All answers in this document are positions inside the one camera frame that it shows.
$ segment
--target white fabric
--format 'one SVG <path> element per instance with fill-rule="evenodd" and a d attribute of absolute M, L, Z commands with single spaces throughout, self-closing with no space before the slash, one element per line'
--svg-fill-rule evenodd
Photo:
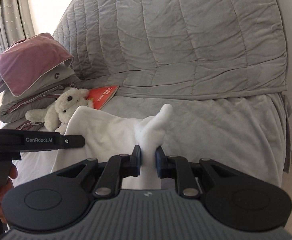
<path fill-rule="evenodd" d="M 81 134 L 86 144 L 83 148 L 59 150 L 52 172 L 92 157 L 106 162 L 113 155 L 131 154 L 134 146 L 139 145 L 142 152 L 140 176 L 125 178 L 122 188 L 160 189 L 155 151 L 163 144 L 172 109 L 165 104 L 156 116 L 141 120 L 80 106 L 70 119 L 65 135 Z"/>

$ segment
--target white teddy bear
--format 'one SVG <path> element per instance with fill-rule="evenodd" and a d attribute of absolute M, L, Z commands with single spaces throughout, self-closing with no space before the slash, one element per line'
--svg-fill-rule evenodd
<path fill-rule="evenodd" d="M 65 89 L 65 92 L 46 109 L 29 110 L 25 117 L 31 122 L 44 122 L 48 131 L 64 135 L 70 118 L 79 106 L 93 108 L 93 102 L 85 99 L 88 94 L 87 89 Z"/>

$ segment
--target stack of bedding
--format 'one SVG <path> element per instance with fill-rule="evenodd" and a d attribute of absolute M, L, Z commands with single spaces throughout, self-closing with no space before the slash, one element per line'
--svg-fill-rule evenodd
<path fill-rule="evenodd" d="M 73 56 L 49 33 L 21 40 L 0 54 L 1 128 L 39 130 L 25 114 L 52 104 L 68 87 L 81 88 Z"/>

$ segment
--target plush toy ear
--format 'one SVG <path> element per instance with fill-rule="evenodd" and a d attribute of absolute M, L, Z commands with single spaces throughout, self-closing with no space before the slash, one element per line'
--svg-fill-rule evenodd
<path fill-rule="evenodd" d="M 45 116 L 45 127 L 48 131 L 55 131 L 60 126 L 58 113 L 55 109 L 55 102 L 53 102 L 47 109 Z"/>
<path fill-rule="evenodd" d="M 25 117 L 30 122 L 44 122 L 46 113 L 47 113 L 47 108 L 46 109 L 32 109 L 26 113 Z"/>
<path fill-rule="evenodd" d="M 83 98 L 86 98 L 88 96 L 88 94 L 89 94 L 89 90 L 88 89 L 84 89 L 84 88 L 79 89 L 79 92 L 80 92 L 80 94 L 81 94 L 81 96 Z"/>

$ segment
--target plush toy head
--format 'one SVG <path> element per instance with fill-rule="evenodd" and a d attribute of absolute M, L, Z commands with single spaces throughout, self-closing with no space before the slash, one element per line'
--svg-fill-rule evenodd
<path fill-rule="evenodd" d="M 79 106 L 87 106 L 88 93 L 87 89 L 71 88 L 56 100 L 55 110 L 61 123 L 68 123 Z"/>

